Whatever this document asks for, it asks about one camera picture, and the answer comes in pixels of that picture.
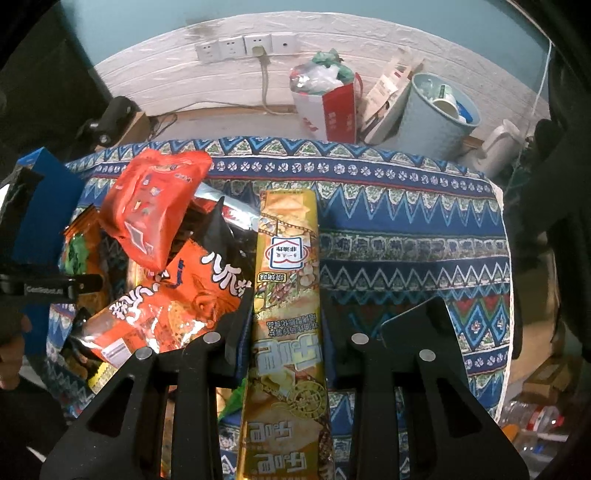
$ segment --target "yellow cracker package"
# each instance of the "yellow cracker package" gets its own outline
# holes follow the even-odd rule
[[[261,192],[237,480],[333,478],[311,190]]]

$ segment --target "white kettle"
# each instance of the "white kettle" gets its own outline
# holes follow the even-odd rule
[[[470,150],[458,159],[458,163],[492,178],[519,155],[524,141],[519,129],[509,120],[503,120],[480,148]]]

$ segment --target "wall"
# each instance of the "wall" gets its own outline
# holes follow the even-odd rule
[[[347,14],[273,12],[246,14],[190,25],[145,40],[96,65],[113,95],[136,101],[149,115],[232,102],[261,104],[261,69],[255,58],[201,64],[194,45],[235,34],[297,32],[298,55],[271,56],[268,103],[292,103],[289,71],[318,50],[335,47],[359,72],[367,91],[398,46],[425,57],[425,67],[456,81],[475,101],[483,119],[473,135],[486,138],[503,119],[526,128],[535,92],[492,61],[425,31]],[[534,121],[548,116],[538,104]]]
[[[540,85],[548,50],[544,36],[505,0],[61,0],[61,7],[93,65],[188,25],[289,9],[340,12],[414,27],[478,53],[533,90]]]

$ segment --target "light blue bin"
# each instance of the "light blue bin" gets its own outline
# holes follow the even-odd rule
[[[456,100],[472,116],[472,123],[464,124],[434,107],[417,88],[417,84],[420,85],[427,79],[433,82],[434,90],[438,90],[443,83],[451,86]],[[417,73],[413,76],[398,134],[380,146],[436,160],[452,160],[462,146],[462,139],[470,135],[479,124],[478,108],[460,90],[457,83],[432,73]]]

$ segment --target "white brick wall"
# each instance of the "white brick wall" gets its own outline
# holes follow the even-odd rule
[[[192,103],[261,104],[261,72],[257,59],[244,58],[202,64],[194,45],[200,41],[249,33],[289,31],[298,34],[301,53],[272,56],[269,65],[270,105],[292,103],[290,69],[319,50],[336,48],[363,78],[368,91],[397,46],[420,51],[425,69],[463,86],[477,104],[482,123],[473,135],[486,138],[504,118],[520,128],[527,125],[533,92],[508,72],[460,45],[416,28],[356,15],[272,12],[221,18],[150,38],[102,61],[95,68],[113,95],[136,101],[149,115]],[[538,102],[532,122],[547,118],[548,103]]]

